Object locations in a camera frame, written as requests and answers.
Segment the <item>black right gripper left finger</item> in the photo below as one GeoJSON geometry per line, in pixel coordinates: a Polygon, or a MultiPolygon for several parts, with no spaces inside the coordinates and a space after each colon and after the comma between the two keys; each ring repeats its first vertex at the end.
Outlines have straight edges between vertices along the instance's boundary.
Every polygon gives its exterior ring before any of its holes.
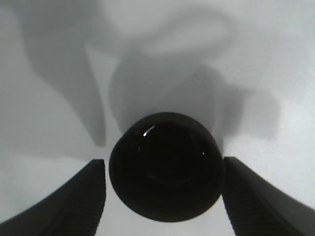
{"type": "Polygon", "coordinates": [[[94,236],[106,200],[105,164],[90,161],[55,192],[0,225],[2,236],[94,236]]]}

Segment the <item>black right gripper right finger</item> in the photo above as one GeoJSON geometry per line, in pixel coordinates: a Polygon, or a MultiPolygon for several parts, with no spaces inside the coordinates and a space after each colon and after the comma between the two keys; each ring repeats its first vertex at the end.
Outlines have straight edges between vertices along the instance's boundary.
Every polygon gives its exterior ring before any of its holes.
{"type": "Polygon", "coordinates": [[[222,197],[237,236],[313,236],[315,211],[225,157],[222,197]]]}

